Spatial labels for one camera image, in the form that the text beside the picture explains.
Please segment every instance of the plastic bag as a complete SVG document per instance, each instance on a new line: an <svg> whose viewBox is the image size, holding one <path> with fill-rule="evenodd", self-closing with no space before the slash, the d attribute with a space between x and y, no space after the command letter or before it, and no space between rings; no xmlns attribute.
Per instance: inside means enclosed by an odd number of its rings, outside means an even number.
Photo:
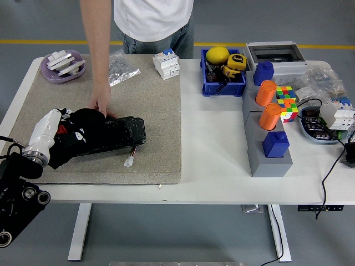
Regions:
<svg viewBox="0 0 355 266"><path fill-rule="evenodd" d="M338 79L338 74L328 65L308 64L307 74L316 82Z"/></svg>
<svg viewBox="0 0 355 266"><path fill-rule="evenodd" d="M346 95L344 83L341 79L330 79L318 82L321 90L326 92L331 98L336 98Z"/></svg>
<svg viewBox="0 0 355 266"><path fill-rule="evenodd" d="M329 99L329 95L325 93L318 85L314 84L296 90L295 94L297 96L296 104L303 103L309 99L320 99L322 102ZM308 105L312 106L314 103L310 102L305 106Z"/></svg>
<svg viewBox="0 0 355 266"><path fill-rule="evenodd" d="M122 49L110 54L109 61L109 84L116 85L124 80L140 74L140 70L134 67L127 58L124 57Z"/></svg>

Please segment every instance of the gray felt mat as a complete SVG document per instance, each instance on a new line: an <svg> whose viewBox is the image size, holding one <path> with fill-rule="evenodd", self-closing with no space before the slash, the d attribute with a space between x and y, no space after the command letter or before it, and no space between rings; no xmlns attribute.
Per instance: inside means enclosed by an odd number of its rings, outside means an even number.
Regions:
<svg viewBox="0 0 355 266"><path fill-rule="evenodd" d="M123 166L131 148L71 159L54 170L47 166L35 183L173 184L181 177L180 76L162 80L152 55L125 55L141 74L114 85L109 109L119 117L144 119L147 142L138 147L132 167ZM55 108L87 107L92 90L90 56L78 79L49 82L39 69L10 137L28 143L36 123Z"/></svg>

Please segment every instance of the table leg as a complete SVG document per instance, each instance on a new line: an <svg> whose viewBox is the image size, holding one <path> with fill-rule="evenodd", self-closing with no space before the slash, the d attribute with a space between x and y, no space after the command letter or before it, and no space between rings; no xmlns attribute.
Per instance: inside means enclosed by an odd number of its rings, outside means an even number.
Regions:
<svg viewBox="0 0 355 266"><path fill-rule="evenodd" d="M77 221L75 223L72 244L68 260L81 260L84 248L85 235L87 232L91 203L81 203L79 206Z"/></svg>
<svg viewBox="0 0 355 266"><path fill-rule="evenodd" d="M282 216L281 216L280 206L273 204L273 205L268 205L267 207L268 207L268 213L269 213L270 221L271 221L272 234L273 234L273 238L275 240L277 257L279 257L282 254L282 246L283 246L283 256L278 261L279 262L291 262L292 261L291 253L290 253L290 249L288 247L285 227L283 226L283 220L282 220ZM278 221L278 225L280 226L281 235L278 232L277 223L276 223L275 218L272 214L272 209L273 209L275 217Z"/></svg>

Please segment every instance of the purple dish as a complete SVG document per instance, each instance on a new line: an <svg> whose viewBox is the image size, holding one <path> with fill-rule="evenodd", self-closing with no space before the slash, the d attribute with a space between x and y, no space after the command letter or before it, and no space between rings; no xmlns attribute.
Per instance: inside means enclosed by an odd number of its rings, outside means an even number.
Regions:
<svg viewBox="0 0 355 266"><path fill-rule="evenodd" d="M71 53L72 56L75 58L73 61L70 62L70 65L73 65L73 64L83 60L82 56L77 51L74 51L74 50L65 50L65 51L67 53ZM41 69L43 75L45 76L45 78L53 83L64 83L64 82L70 81L72 79L76 79L76 78L80 77L81 75L83 75L84 70L85 70L85 63L84 63L79 67L79 71L75 75L64 74L62 76L58 76L59 71L49 70L47 68L48 62L49 62L48 57L45 57L42 60L42 62L40 63L40 69Z"/></svg>

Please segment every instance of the yellow floor line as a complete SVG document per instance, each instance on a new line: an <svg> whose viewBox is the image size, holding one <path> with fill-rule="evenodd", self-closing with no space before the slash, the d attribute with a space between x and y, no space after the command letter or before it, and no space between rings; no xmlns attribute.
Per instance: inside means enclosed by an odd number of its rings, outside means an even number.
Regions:
<svg viewBox="0 0 355 266"><path fill-rule="evenodd" d="M88 44L86 40L1 40L0 44ZM111 45L122 45L121 41L112 41ZM245 43L207 43L195 42L196 47L211 47L211 46L227 46L227 47L244 47ZM340 49L340 50L355 50L355 45L323 45L323 44L298 44L299 48L303 49Z"/></svg>

